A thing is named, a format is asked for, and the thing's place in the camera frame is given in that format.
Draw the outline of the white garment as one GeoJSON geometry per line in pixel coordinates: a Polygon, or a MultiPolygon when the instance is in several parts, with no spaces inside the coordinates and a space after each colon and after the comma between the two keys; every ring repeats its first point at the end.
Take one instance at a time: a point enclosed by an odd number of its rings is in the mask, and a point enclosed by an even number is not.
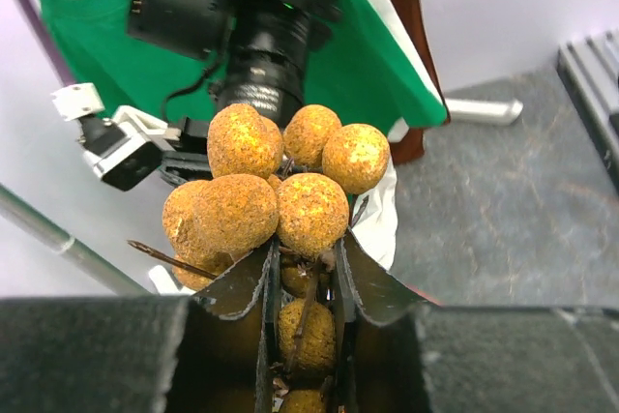
{"type": "MultiPolygon", "coordinates": [[[[157,114],[163,98],[196,77],[195,60],[134,39],[129,0],[41,0],[45,21],[76,78],[95,85],[105,107],[157,114]]],[[[287,141],[336,132],[318,162],[350,167],[362,186],[354,234],[378,264],[394,262],[396,168],[424,153],[424,132],[448,119],[427,44],[420,0],[340,0],[344,21],[309,60],[304,110],[287,141]]]]}

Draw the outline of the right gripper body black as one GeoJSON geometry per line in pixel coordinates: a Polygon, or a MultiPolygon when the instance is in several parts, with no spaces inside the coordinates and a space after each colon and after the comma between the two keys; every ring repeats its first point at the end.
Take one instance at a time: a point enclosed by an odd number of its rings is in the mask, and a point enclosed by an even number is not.
{"type": "Polygon", "coordinates": [[[160,166],[161,177],[168,185],[213,179],[207,156],[209,125],[207,120],[189,117],[168,125],[176,136],[168,139],[172,149],[163,153],[160,166]]]}

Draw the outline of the metal clothes rack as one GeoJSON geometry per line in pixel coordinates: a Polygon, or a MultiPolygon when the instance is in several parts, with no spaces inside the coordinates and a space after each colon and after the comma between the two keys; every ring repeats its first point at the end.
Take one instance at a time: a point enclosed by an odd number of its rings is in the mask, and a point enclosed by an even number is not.
{"type": "MultiPolygon", "coordinates": [[[[446,104],[454,120],[495,126],[511,125],[523,109],[523,103],[519,100],[491,102],[448,99],[446,104]]],[[[148,292],[6,187],[1,188],[1,216],[47,246],[53,254],[68,259],[113,293],[141,295],[148,292]]]]}

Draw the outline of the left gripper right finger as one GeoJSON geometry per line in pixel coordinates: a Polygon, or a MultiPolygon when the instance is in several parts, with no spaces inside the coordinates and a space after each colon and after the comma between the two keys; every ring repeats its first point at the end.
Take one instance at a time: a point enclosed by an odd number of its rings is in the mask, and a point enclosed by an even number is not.
{"type": "Polygon", "coordinates": [[[441,307],[346,234],[335,247],[339,399],[348,412],[614,412],[618,313],[441,307]]]}

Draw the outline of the brown longan cluster toy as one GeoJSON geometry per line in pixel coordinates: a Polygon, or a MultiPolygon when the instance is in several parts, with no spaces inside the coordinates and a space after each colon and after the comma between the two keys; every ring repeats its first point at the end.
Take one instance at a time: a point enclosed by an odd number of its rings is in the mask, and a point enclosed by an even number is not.
{"type": "Polygon", "coordinates": [[[207,155],[213,179],[177,187],[163,205],[175,263],[152,282],[161,293],[199,292],[275,243],[273,283],[289,300],[277,307],[274,400],[283,412],[326,412],[338,363],[335,246],[364,213],[348,197],[366,197],[388,170],[388,139],[318,104],[284,129],[235,104],[212,122],[207,155]]]}

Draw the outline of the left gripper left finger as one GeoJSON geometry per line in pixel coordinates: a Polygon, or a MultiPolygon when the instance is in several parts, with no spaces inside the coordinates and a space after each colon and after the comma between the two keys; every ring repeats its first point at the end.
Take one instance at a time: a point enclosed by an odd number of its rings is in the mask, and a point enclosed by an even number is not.
{"type": "Polygon", "coordinates": [[[1,303],[5,412],[267,412],[268,243],[192,296],[1,303]]]}

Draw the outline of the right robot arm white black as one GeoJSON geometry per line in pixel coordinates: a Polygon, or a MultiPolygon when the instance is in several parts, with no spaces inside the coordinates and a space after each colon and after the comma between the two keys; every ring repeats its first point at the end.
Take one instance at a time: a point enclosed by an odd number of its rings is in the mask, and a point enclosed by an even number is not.
{"type": "Polygon", "coordinates": [[[284,127],[340,17],[337,0],[131,0],[128,32],[203,64],[180,96],[205,89],[216,109],[247,103],[284,127]]]}

